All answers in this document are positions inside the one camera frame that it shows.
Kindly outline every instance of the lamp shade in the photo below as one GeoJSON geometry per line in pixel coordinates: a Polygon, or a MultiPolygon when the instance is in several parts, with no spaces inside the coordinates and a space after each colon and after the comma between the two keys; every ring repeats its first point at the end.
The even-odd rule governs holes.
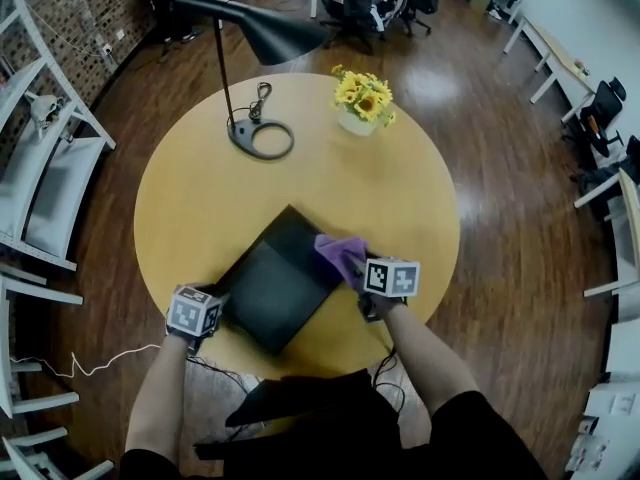
{"type": "Polygon", "coordinates": [[[324,28],[284,14],[231,0],[175,0],[196,14],[236,23],[261,64],[280,64],[314,50],[327,38],[324,28]]]}

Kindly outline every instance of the black desk lamp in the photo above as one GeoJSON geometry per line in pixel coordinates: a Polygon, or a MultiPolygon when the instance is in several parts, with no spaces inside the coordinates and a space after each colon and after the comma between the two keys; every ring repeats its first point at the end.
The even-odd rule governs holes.
{"type": "Polygon", "coordinates": [[[285,156],[293,148],[293,132],[286,124],[273,119],[263,119],[260,115],[264,99],[271,92],[269,84],[258,86],[260,100],[250,107],[249,119],[236,121],[233,118],[218,19],[237,24],[247,38],[253,53],[258,57],[260,64],[266,66],[295,59],[317,48],[325,41],[327,37],[326,31],[317,25],[298,18],[291,18],[274,11],[252,7],[231,0],[175,0],[175,5],[184,11],[204,14],[214,18],[213,30],[216,35],[220,74],[222,75],[222,85],[229,111],[227,131],[231,142],[245,153],[263,160],[275,160],[285,156]],[[280,153],[268,155],[261,153],[253,146],[253,139],[256,133],[267,127],[281,128],[289,135],[289,144],[280,153]]]}

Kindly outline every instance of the white cube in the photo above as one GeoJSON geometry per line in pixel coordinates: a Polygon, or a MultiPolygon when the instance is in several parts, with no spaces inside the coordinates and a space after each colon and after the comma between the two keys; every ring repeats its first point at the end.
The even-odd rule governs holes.
{"type": "Polygon", "coordinates": [[[364,291],[385,297],[413,297],[418,293],[420,263],[395,259],[367,259],[364,291]]]}
{"type": "Polygon", "coordinates": [[[178,286],[171,298],[167,324],[197,338],[212,333],[228,298],[219,299],[191,286],[178,286]]]}

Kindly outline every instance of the round wooden table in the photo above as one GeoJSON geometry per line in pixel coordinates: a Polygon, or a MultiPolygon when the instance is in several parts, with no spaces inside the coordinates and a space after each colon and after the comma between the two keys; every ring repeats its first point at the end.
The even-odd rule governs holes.
{"type": "MultiPolygon", "coordinates": [[[[166,312],[178,284],[217,281],[291,204],[334,238],[358,235],[378,254],[419,261],[419,294],[409,305],[426,322],[449,285],[460,237],[453,183],[431,139],[397,108],[397,122],[371,137],[346,132],[330,107],[337,82],[328,76],[246,80],[231,87],[232,103],[254,101],[259,81],[273,85],[263,115],[295,133],[288,156],[265,162],[236,148],[227,138],[220,91],[173,126],[147,165],[134,235],[142,277],[158,308],[166,312]]],[[[356,301],[343,283],[278,357],[224,324],[200,355],[266,378],[365,368],[388,354],[390,339],[384,324],[365,323],[356,301]]]]}

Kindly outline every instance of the sleeve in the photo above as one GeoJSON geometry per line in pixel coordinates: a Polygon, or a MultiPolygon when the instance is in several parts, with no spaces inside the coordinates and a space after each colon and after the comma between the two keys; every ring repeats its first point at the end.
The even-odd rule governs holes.
{"type": "Polygon", "coordinates": [[[149,450],[129,450],[120,461],[120,480],[153,478],[154,480],[181,480],[173,462],[149,450]]]}
{"type": "Polygon", "coordinates": [[[547,478],[518,434],[477,391],[462,393],[435,412],[430,454],[441,478],[547,478]]]}

